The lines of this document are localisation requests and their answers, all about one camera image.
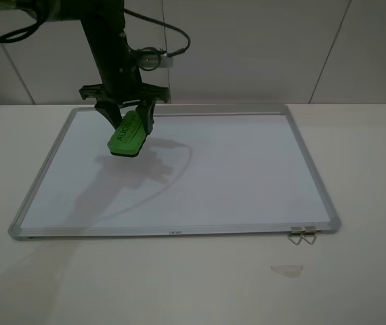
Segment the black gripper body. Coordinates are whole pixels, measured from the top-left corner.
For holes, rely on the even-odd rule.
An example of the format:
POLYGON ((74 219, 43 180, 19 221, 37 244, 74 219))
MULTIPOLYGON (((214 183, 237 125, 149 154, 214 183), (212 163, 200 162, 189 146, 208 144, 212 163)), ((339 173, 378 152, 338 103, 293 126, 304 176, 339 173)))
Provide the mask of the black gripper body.
POLYGON ((98 69, 102 82, 95 85, 85 85, 79 90, 83 100, 94 98, 97 101, 107 101, 121 106, 128 102, 142 101, 169 101, 169 89, 144 83, 137 68, 127 70, 121 69, 98 69))

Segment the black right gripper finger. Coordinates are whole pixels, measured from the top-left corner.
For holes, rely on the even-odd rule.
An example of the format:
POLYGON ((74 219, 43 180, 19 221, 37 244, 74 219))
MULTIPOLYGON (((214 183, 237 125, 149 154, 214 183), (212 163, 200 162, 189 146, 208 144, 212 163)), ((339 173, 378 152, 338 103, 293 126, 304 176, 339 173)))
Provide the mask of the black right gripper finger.
POLYGON ((155 106, 155 100, 142 101, 137 105, 135 109, 138 116, 140 117, 142 126, 146 134, 151 134, 153 131, 155 106))

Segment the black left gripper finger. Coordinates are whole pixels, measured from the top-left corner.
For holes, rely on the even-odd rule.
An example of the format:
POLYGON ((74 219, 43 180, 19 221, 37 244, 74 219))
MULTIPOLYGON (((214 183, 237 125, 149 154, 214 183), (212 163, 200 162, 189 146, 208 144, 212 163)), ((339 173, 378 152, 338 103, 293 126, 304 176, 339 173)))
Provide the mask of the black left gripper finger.
POLYGON ((121 110, 117 104, 98 100, 94 108, 112 125, 114 129, 119 127, 123 118, 121 110))

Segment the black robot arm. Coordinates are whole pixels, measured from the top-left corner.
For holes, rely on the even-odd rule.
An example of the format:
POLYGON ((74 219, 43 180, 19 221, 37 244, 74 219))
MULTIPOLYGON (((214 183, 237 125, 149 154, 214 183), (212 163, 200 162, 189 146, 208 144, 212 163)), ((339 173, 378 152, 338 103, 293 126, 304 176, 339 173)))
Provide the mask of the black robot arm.
POLYGON ((0 36, 0 44, 21 41, 46 22, 77 20, 81 23, 102 82, 84 86, 82 98, 94 98, 95 109, 117 128, 120 109, 136 106, 146 134, 152 132, 157 101, 168 102, 166 87, 142 81, 141 71, 169 67, 173 60, 162 49, 132 49, 125 34, 123 1, 0 1, 0 11, 21 10, 35 23, 0 36))

